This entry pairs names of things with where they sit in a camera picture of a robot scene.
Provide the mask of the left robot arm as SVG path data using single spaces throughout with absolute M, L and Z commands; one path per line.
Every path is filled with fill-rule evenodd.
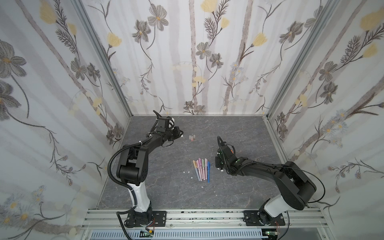
M 175 125 L 172 117 L 157 116 L 154 126 L 143 140 L 121 148 L 116 176 L 128 187 L 133 209 L 127 213 L 125 227 L 133 228 L 150 225 L 153 220 L 152 203 L 148 197 L 145 180 L 149 173 L 149 155 L 165 142 L 173 144 L 184 132 Z

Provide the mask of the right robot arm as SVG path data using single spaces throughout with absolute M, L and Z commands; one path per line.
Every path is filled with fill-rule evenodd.
M 255 217 L 246 217 L 252 224 L 268 226 L 275 224 L 289 210 L 303 210 L 317 191 L 313 181 L 295 163 L 266 164 L 248 158 L 238 158 L 236 151 L 226 143 L 219 144 L 215 158 L 216 168 L 229 175 L 255 177 L 275 183 L 279 194 L 268 199 Z

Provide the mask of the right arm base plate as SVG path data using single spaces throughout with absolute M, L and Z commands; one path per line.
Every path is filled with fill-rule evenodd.
M 273 218 L 269 216 L 264 211 L 243 211 L 244 218 L 243 221 L 248 227 L 281 227 L 285 226 L 286 222 L 282 214 L 279 214 L 277 217 Z

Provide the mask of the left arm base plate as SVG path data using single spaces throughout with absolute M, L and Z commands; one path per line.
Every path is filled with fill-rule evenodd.
M 124 222 L 124 226 L 127 228 L 133 227 L 146 227 L 151 225 L 152 227 L 165 227 L 167 220 L 166 211 L 148 211 L 145 213 L 132 212 L 129 213 L 127 219 Z

